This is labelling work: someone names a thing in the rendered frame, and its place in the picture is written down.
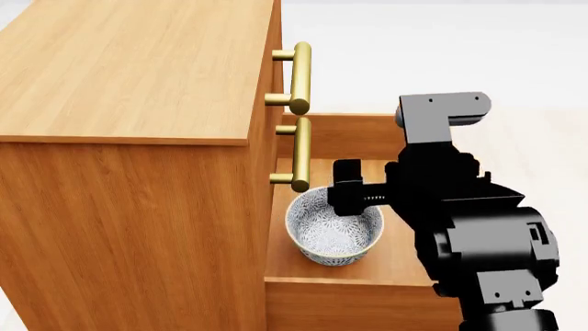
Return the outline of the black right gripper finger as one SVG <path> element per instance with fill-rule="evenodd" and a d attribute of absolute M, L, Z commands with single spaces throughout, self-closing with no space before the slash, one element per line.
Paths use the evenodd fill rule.
<path fill-rule="evenodd" d="M 368 207 L 382 205 L 382 184 L 337 182 L 327 189 L 327 202 L 337 216 L 360 215 Z"/>
<path fill-rule="evenodd" d="M 337 159 L 333 163 L 334 185 L 363 183 L 361 159 Z"/>

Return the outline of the blue white patterned bowl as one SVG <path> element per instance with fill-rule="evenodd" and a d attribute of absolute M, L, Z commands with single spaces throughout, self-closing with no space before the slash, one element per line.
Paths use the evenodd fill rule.
<path fill-rule="evenodd" d="M 299 251 L 317 264 L 343 267 L 354 264 L 374 247 L 384 233 L 378 206 L 361 214 L 340 217 L 327 202 L 327 187 L 303 192 L 288 206 L 285 229 Z"/>

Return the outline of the open wooden drawer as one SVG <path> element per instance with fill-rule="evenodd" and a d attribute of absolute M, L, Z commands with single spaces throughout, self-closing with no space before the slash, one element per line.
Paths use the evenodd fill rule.
<path fill-rule="evenodd" d="M 310 115 L 311 186 L 332 182 L 335 159 L 360 159 L 367 183 L 404 146 L 391 115 Z M 268 331 L 458 331 L 458 300 L 438 297 L 418 261 L 413 231 L 383 207 L 383 236 L 355 264 L 325 267 L 291 242 L 285 217 L 295 192 L 274 187 L 266 259 Z"/>

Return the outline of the wooden cabinet body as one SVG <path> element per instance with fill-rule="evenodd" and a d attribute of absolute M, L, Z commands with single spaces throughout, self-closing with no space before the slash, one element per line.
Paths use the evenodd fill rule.
<path fill-rule="evenodd" d="M 280 0 L 33 0 L 0 30 L 0 288 L 28 331 L 266 331 Z"/>

